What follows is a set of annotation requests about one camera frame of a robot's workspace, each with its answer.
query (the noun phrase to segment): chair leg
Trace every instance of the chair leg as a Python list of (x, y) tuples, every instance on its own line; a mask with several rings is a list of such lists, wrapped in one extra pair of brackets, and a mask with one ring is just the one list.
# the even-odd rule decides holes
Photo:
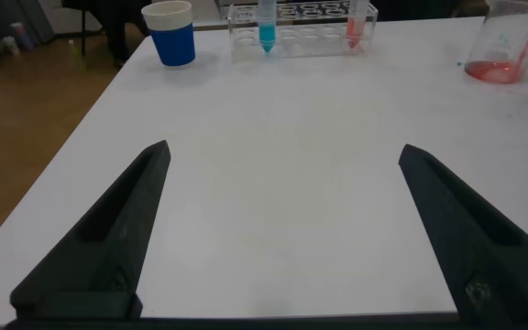
[(87, 30), (85, 28), (85, 14), (87, 14), (86, 10), (81, 11), (81, 56), (84, 57), (84, 40), (86, 37)]

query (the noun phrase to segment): test tube with blue liquid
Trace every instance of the test tube with blue liquid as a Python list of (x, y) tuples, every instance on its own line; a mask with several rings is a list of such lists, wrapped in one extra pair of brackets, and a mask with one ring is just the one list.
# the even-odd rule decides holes
[(276, 42), (276, 0), (258, 0), (260, 46), (270, 53)]

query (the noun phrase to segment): red liquid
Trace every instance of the red liquid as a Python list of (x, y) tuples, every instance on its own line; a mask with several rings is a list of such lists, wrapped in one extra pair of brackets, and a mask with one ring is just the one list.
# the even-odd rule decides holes
[(481, 60), (466, 64), (466, 72), (472, 77), (488, 83), (516, 83), (523, 76), (524, 70), (518, 72), (517, 67), (511, 61)]
[(346, 37), (347, 45), (353, 49), (362, 39), (362, 33), (364, 32), (364, 23), (356, 24), (356, 19), (350, 17), (347, 20)]
[(511, 61), (472, 61), (466, 64), (466, 72), (474, 78), (488, 83), (516, 83), (526, 71), (528, 38), (516, 64)]

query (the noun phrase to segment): test tube rack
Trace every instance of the test tube rack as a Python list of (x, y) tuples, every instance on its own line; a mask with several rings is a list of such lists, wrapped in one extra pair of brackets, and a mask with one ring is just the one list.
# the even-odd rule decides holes
[(231, 5), (227, 24), (232, 61), (359, 56), (371, 46), (378, 10), (374, 5), (368, 5), (362, 39), (350, 48), (346, 38), (349, 7), (348, 0), (277, 4), (276, 44), (267, 54), (259, 44), (258, 7)]

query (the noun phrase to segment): blue liquid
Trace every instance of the blue liquid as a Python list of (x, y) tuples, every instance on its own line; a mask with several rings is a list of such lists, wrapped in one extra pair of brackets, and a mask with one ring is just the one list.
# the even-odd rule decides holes
[(276, 41), (276, 25), (274, 23), (264, 23), (259, 26), (260, 46), (266, 52), (270, 52)]

